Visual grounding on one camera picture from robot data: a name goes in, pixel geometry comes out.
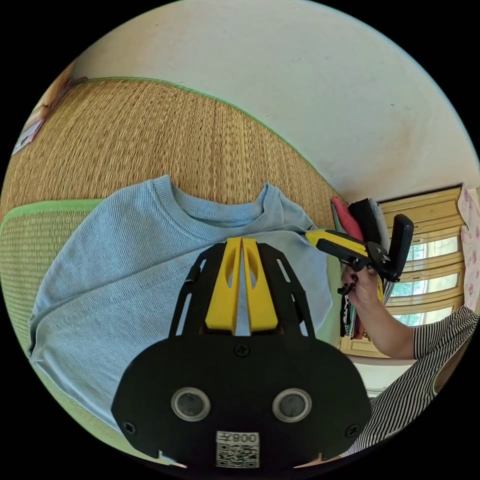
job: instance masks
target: qr code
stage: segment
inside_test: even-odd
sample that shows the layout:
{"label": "qr code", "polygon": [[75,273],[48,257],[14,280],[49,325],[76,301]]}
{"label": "qr code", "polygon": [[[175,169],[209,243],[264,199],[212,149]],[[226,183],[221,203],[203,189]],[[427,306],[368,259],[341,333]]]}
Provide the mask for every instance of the qr code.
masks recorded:
{"label": "qr code", "polygon": [[216,466],[231,469],[254,469],[259,467],[259,445],[217,443]]}

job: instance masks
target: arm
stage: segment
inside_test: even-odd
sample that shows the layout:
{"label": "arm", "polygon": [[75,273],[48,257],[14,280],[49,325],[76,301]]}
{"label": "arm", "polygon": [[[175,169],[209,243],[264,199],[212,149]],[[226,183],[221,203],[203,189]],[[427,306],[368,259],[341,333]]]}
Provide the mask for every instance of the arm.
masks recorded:
{"label": "arm", "polygon": [[380,301],[356,311],[379,352],[392,359],[414,360],[413,328],[396,320]]}
{"label": "arm", "polygon": [[379,300],[377,273],[367,268],[355,273],[347,267],[342,281],[352,287],[348,299],[375,347],[393,359],[413,360],[413,329],[393,318]]}

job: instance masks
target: green cloth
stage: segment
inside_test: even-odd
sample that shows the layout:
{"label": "green cloth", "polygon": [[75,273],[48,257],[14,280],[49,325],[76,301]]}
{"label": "green cloth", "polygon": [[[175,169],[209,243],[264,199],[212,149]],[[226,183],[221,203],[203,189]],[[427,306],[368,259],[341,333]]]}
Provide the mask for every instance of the green cloth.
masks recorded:
{"label": "green cloth", "polygon": [[347,232],[345,231],[345,229],[342,227],[342,224],[340,223],[337,208],[335,207],[335,205],[333,203],[330,206],[331,206],[331,214],[333,215],[333,224],[335,225],[335,230],[337,232],[341,232],[343,234],[346,234]]}
{"label": "green cloth", "polygon": [[326,256],[326,274],[330,288],[332,305],[321,327],[316,332],[316,337],[333,347],[340,343],[340,311],[342,309],[342,296],[337,292],[342,286],[342,270],[336,256]]}
{"label": "green cloth", "polygon": [[[18,342],[27,354],[28,321],[40,284],[70,235],[101,202],[100,199],[42,201],[9,211],[0,226],[0,282],[5,305]],[[340,262],[327,256],[328,285],[333,305],[316,336],[337,347],[340,342]],[[86,411],[59,390],[41,371],[35,370],[55,400],[97,439],[130,455],[152,459],[134,450],[119,432]],[[169,464],[160,458],[158,463]]]}

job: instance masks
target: light blue t-shirt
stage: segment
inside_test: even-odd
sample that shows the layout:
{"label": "light blue t-shirt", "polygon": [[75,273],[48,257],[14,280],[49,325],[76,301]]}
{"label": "light blue t-shirt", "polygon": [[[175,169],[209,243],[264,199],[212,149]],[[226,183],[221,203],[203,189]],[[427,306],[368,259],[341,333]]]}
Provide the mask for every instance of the light blue t-shirt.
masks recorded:
{"label": "light blue t-shirt", "polygon": [[[48,269],[29,320],[30,362],[120,431],[110,408],[122,375],[138,354],[168,337],[185,277],[213,244],[255,237],[281,250],[320,328],[332,306],[326,255],[296,233],[312,228],[306,213],[268,183],[256,201],[242,205],[187,195],[167,175],[123,188],[85,218]],[[249,321],[240,279],[236,334],[244,336]]]}

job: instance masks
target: striped shirt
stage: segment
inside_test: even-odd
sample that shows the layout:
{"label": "striped shirt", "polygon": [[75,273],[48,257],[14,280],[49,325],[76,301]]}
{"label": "striped shirt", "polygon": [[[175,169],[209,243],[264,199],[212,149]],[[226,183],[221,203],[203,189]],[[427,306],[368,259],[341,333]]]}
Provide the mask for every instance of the striped shirt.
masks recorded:
{"label": "striped shirt", "polygon": [[413,327],[417,360],[380,395],[371,399],[371,418],[346,457],[389,437],[412,422],[434,399],[435,380],[444,365],[471,337],[479,317],[466,306],[443,320]]}

